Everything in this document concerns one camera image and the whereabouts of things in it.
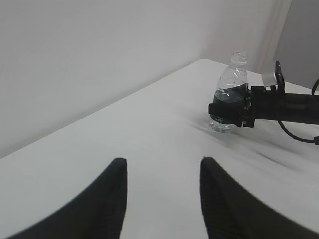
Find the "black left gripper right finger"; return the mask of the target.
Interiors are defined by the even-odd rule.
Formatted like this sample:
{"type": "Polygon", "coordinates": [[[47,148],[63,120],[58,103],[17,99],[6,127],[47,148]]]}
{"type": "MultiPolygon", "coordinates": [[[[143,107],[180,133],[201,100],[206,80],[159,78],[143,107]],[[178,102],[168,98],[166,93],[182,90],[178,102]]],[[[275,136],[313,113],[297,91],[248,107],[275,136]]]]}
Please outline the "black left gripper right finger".
{"type": "Polygon", "coordinates": [[[210,239],[317,239],[236,182],[212,157],[200,164],[201,210],[210,239]]]}

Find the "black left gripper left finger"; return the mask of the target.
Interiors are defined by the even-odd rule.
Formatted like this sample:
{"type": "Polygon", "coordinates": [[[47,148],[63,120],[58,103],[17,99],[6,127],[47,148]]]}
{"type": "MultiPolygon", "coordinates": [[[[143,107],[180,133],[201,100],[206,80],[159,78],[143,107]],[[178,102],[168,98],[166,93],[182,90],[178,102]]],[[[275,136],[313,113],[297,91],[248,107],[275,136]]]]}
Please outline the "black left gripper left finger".
{"type": "Polygon", "coordinates": [[[78,196],[13,239],[118,239],[128,195],[127,161],[115,158],[78,196]]]}

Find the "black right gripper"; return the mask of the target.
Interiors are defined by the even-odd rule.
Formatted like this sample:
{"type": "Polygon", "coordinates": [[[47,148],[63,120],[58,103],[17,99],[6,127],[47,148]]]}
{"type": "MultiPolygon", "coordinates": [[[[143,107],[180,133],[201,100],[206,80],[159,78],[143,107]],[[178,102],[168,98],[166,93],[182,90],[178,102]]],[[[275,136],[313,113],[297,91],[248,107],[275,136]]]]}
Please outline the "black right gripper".
{"type": "Polygon", "coordinates": [[[264,92],[265,87],[252,86],[246,91],[245,102],[210,103],[208,113],[215,122],[253,128],[255,121],[261,119],[258,115],[258,100],[264,92]]]}

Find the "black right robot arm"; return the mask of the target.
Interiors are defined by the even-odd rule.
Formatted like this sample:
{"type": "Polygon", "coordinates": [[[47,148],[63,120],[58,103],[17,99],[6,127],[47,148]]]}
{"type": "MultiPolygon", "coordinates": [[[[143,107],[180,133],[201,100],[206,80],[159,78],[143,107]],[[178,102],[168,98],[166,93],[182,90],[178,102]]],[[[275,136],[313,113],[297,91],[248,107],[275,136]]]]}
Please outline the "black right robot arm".
{"type": "Polygon", "coordinates": [[[272,93],[262,86],[247,89],[237,103],[210,103],[208,112],[237,127],[253,128],[255,120],[319,123],[318,95],[272,93]]]}

